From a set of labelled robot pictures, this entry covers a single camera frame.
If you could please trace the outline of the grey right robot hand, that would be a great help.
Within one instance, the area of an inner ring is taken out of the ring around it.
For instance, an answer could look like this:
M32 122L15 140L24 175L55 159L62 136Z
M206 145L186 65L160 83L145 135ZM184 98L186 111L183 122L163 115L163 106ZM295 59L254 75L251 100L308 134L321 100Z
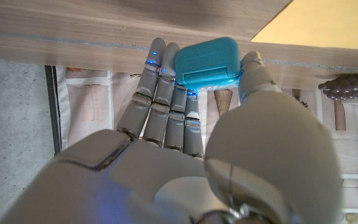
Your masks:
M334 223L330 132L256 51L152 42L117 128L56 155L2 223Z

